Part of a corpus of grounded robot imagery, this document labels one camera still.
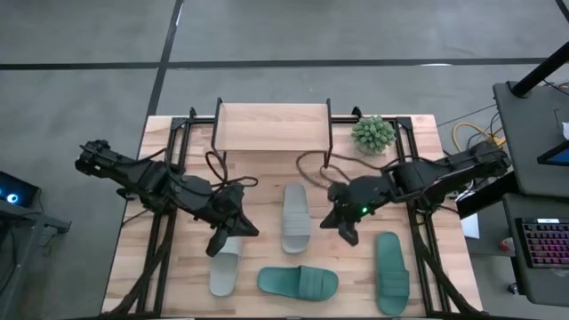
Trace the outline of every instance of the gray floor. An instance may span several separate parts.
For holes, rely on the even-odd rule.
[[[157,62],[173,0],[0,0],[0,64]],[[186,0],[172,48],[176,60],[533,58],[567,40],[553,0]],[[534,65],[169,70],[159,115],[211,114],[215,99],[316,102],[334,113],[430,113],[439,124],[493,104],[492,85]],[[73,220],[38,253],[22,319],[93,316],[100,310],[124,201],[116,185],[74,168],[80,143],[109,140],[134,156],[152,70],[0,71],[0,170],[44,189],[45,209]],[[564,67],[549,80],[569,78]],[[486,127],[495,108],[460,121]],[[456,151],[453,121],[439,128]],[[462,146],[472,134],[459,131]],[[565,309],[510,296],[509,260],[473,255],[486,311],[558,319]]]

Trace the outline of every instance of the potted succulent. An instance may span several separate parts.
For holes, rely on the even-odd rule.
[[[378,155],[395,141],[395,129],[380,116],[361,118],[352,129],[358,149],[369,155]]]

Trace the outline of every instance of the keyboard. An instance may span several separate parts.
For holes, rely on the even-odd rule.
[[[569,268],[569,219],[517,219],[529,268]]]

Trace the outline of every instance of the wooden platform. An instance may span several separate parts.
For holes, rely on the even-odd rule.
[[[325,103],[221,103],[219,151],[308,151],[330,147]]]
[[[435,118],[431,115],[411,117],[420,156],[429,159],[443,156]],[[165,146],[170,122],[169,116],[152,116],[148,120],[140,156],[147,156]],[[386,164],[397,157],[395,148],[388,148],[381,156],[362,156],[353,147],[350,131],[349,124],[333,126],[333,152],[344,156],[358,156],[376,165]],[[211,136],[210,125],[197,125],[191,131],[186,168],[187,174],[215,181],[204,161],[204,153],[210,149]],[[210,259],[205,255],[205,247],[212,231],[202,221],[193,221],[190,214],[178,212],[163,316],[248,318],[383,316],[375,303],[373,259],[373,240],[383,231],[392,231],[399,235],[405,267],[410,271],[411,296],[403,316],[424,316],[405,205],[388,204],[377,210],[374,216],[365,217],[357,226],[360,243],[352,247],[338,236],[336,230],[323,230],[318,227],[320,221],[330,211],[331,204],[326,200],[326,190],[309,185],[297,173],[294,160],[300,153],[297,151],[228,154],[230,178],[253,175],[260,181],[257,187],[248,188],[244,197],[245,215],[260,230],[260,235],[244,239],[236,289],[230,297],[216,298],[209,292]],[[317,177],[316,172],[323,158],[317,155],[305,160],[302,162],[305,170]],[[377,174],[360,164],[338,159],[333,159],[331,163],[346,170],[350,177]],[[333,171],[329,172],[329,176],[341,179]],[[294,181],[302,183],[307,190],[311,238],[306,252],[300,255],[286,255],[280,247],[281,214],[285,185]],[[127,219],[140,211],[140,204],[129,204],[124,218]],[[123,228],[118,240],[103,311],[116,306],[142,271],[151,216],[150,213],[143,215]],[[480,309],[476,280],[458,216],[453,212],[441,211],[434,215],[434,224],[445,272],[469,303]],[[300,264],[333,270],[340,278],[340,288],[336,295],[328,301],[308,302],[266,294],[257,288],[256,278],[261,268]],[[429,282],[433,300],[438,305],[433,276]],[[149,300],[153,300],[152,294],[149,295]]]

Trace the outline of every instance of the white paper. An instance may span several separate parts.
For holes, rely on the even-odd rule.
[[[563,123],[563,136],[569,140],[569,123]]]
[[[462,219],[461,225],[464,236],[480,239],[480,230],[478,229],[478,213],[474,213]]]

